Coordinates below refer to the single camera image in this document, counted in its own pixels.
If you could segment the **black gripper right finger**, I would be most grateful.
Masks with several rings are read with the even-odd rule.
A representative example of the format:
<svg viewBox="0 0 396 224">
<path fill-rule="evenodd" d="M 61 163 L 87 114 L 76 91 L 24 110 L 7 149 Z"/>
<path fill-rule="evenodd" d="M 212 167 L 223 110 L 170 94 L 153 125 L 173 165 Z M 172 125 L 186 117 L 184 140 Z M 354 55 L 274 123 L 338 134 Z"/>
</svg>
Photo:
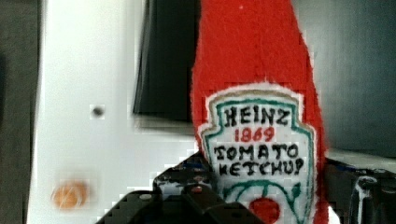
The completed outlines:
<svg viewBox="0 0 396 224">
<path fill-rule="evenodd" d="M 385 169 L 327 159 L 327 200 L 341 224 L 396 224 L 396 178 Z"/>
</svg>

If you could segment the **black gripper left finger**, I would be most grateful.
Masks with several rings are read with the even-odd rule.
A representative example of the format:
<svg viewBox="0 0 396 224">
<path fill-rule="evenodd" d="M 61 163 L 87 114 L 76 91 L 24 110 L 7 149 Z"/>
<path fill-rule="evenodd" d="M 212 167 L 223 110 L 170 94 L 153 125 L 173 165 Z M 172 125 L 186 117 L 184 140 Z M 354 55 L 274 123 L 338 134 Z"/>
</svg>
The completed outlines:
<svg viewBox="0 0 396 224">
<path fill-rule="evenodd" d="M 213 190 L 212 168 L 195 153 L 153 180 L 152 190 L 120 199 L 95 224 L 264 224 L 241 203 Z"/>
</svg>

